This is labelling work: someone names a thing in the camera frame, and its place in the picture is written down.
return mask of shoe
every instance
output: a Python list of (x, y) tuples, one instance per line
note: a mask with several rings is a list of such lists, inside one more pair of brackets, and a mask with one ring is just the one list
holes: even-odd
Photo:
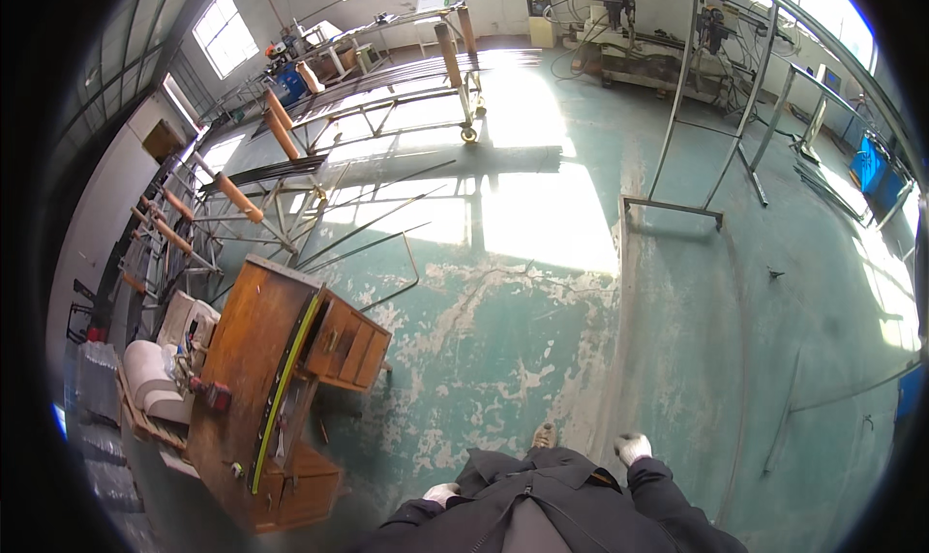
[(551, 422), (544, 422), (532, 435), (532, 448), (555, 448), (558, 444), (558, 431)]

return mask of green epoxy floor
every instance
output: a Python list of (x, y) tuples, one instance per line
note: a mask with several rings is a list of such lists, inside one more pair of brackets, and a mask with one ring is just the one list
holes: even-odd
[[(734, 161), (712, 204), (726, 214), (721, 233), (710, 219), (642, 207), (621, 224), (619, 195), (643, 194), (654, 176), (670, 96), (555, 81), (553, 57), (482, 77), (479, 144), (444, 129), (332, 153), (323, 181), (350, 163), (335, 203), (457, 162), (379, 191), (378, 202), (331, 211), (304, 247), (307, 257), (398, 201), (442, 187), (333, 251), (430, 222), (410, 235), (419, 285), (369, 312), (394, 334), (393, 372), (370, 396), (321, 389), (319, 418), (308, 422), (320, 445), (324, 423), (321, 450), (346, 470), (351, 493), (329, 523), (243, 537), (245, 548), (332, 550), (451, 481), (467, 448), (524, 454), (546, 419), (562, 444), (618, 477), (612, 437), (643, 431), (691, 502), (753, 551), (828, 547), (858, 512), (889, 455), (894, 382), (792, 416), (774, 471), (762, 470), (798, 354), (800, 404), (860, 389), (915, 358), (912, 288), (898, 248), (812, 194), (781, 136), (759, 168), (767, 209)], [(765, 119), (769, 108), (759, 108)], [(735, 129), (691, 101), (682, 118)], [(786, 114), (779, 127), (802, 132)], [(763, 133), (749, 125), (749, 155)], [(272, 137), (248, 136), (227, 173), (283, 159)], [(655, 198), (701, 203), (729, 141), (678, 126)], [(848, 180), (848, 158), (822, 135), (817, 149)], [(903, 217), (888, 228), (912, 243)], [(222, 286), (250, 249), (225, 247)], [(768, 266), (786, 274), (772, 281)], [(399, 239), (318, 274), (358, 306), (413, 278)]]

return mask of person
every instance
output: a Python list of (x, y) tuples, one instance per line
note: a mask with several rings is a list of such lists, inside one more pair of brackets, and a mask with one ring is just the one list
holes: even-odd
[(556, 440), (554, 425), (545, 422), (522, 460), (469, 450), (455, 482), (403, 503), (348, 551), (746, 551), (691, 507), (643, 434), (624, 434), (614, 443), (628, 468), (628, 487)]

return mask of black jacket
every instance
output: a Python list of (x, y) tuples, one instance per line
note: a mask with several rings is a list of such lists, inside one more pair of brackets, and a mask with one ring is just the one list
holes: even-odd
[(567, 448), (533, 448), (524, 460), (470, 450), (447, 510), (407, 501), (350, 550), (356, 553), (480, 553), (503, 547), (515, 505), (531, 498), (573, 553), (746, 551), (691, 507), (659, 460), (630, 467), (629, 487)]

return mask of blue machine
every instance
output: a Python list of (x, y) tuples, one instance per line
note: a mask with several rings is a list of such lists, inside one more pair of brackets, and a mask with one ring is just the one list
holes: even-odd
[(897, 201), (903, 181), (887, 164), (887, 152), (866, 133), (854, 155), (851, 169), (861, 181), (861, 191), (882, 208), (889, 209)]
[(286, 91), (284, 95), (278, 96), (281, 105), (285, 107), (299, 100), (300, 96), (307, 92), (307, 84), (304, 83), (303, 77), (296, 72), (293, 63), (287, 63), (278, 70), (277, 74), (274, 75), (274, 81)]

